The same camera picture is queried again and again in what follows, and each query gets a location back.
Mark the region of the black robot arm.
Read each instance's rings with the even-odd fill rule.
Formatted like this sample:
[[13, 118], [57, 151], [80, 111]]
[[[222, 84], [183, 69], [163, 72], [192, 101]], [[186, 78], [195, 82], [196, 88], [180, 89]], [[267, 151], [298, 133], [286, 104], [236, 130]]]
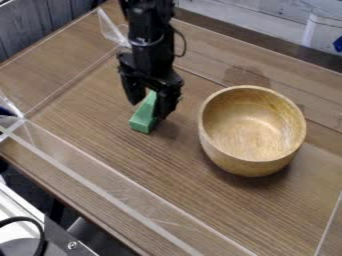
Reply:
[[146, 89], [156, 93], [154, 117], [166, 119], [175, 111], [184, 80], [174, 69], [174, 60], [187, 53], [187, 40], [172, 26], [174, 0], [119, 0], [128, 22], [130, 52], [116, 55], [118, 71], [127, 99], [136, 105]]

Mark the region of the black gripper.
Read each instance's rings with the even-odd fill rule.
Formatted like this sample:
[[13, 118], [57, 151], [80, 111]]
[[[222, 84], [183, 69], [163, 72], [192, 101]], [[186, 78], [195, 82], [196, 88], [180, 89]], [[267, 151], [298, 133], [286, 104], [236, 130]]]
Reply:
[[146, 88], [152, 89], [156, 92], [154, 117], [166, 119], [176, 109], [183, 86], [183, 79], [174, 69], [174, 43], [132, 42], [131, 49], [116, 57], [130, 103], [136, 105], [146, 97]]

